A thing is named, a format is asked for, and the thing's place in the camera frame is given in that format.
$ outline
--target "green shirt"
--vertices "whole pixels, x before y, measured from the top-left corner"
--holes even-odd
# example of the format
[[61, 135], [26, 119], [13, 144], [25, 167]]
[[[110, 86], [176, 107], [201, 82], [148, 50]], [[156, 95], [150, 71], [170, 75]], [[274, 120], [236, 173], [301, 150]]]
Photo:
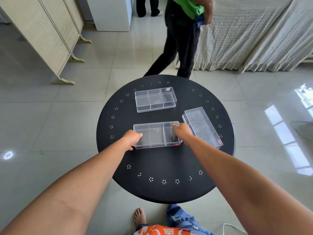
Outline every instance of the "green shirt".
[[182, 10], [191, 19], [194, 19], [196, 16], [199, 16], [204, 12], [203, 6], [197, 5], [191, 0], [173, 0], [173, 1], [180, 5], [182, 7]]

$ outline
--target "black round table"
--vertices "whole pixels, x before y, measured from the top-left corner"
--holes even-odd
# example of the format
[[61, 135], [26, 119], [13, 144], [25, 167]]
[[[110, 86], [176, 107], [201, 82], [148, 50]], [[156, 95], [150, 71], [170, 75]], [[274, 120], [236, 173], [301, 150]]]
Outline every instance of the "black round table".
[[[175, 108], [137, 113], [135, 91], [173, 87]], [[203, 107], [222, 142], [220, 150], [234, 154], [233, 125], [222, 103], [198, 83], [172, 75], [136, 79], [121, 87], [105, 104], [97, 126], [101, 152], [133, 129], [134, 124], [179, 121], [185, 110]], [[127, 151], [113, 179], [133, 195], [156, 203], [174, 204], [197, 199], [215, 184], [184, 143], [180, 146]]]

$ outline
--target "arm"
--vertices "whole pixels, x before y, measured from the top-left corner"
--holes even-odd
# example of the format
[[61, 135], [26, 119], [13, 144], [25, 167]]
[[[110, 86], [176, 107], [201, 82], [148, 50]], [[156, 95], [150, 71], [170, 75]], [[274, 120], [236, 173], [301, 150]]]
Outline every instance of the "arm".
[[248, 234], [312, 234], [313, 212], [244, 162], [173, 126], [215, 182]]
[[101, 153], [75, 167], [42, 192], [1, 235], [83, 235], [121, 162], [142, 134], [132, 130]]
[[192, 0], [194, 3], [197, 3], [199, 6], [204, 7], [204, 18], [205, 24], [210, 24], [213, 19], [214, 7], [212, 0]]

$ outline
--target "blue jeans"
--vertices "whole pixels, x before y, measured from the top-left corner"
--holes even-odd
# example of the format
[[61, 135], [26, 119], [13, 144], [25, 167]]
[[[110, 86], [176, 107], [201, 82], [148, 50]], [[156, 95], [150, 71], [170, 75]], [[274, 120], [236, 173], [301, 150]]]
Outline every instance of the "blue jeans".
[[[166, 225], [168, 227], [182, 228], [198, 233], [199, 235], [214, 235], [210, 231], [202, 228], [194, 216], [187, 214], [178, 204], [169, 205], [166, 210]], [[140, 224], [136, 231], [148, 224]]]

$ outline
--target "white cable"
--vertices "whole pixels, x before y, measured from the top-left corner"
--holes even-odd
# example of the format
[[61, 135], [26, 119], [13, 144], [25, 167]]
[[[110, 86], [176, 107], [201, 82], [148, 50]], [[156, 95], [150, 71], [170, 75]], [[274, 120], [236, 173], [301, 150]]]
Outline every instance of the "white cable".
[[234, 226], [234, 225], [231, 225], [231, 224], [229, 224], [229, 223], [224, 223], [224, 224], [223, 224], [223, 235], [224, 235], [224, 226], [225, 226], [225, 225], [229, 225], [229, 226], [235, 227], [236, 229], [240, 230], [241, 232], [247, 233], [247, 232], [245, 232], [245, 231], [242, 231], [240, 228], [237, 228], [237, 227]]

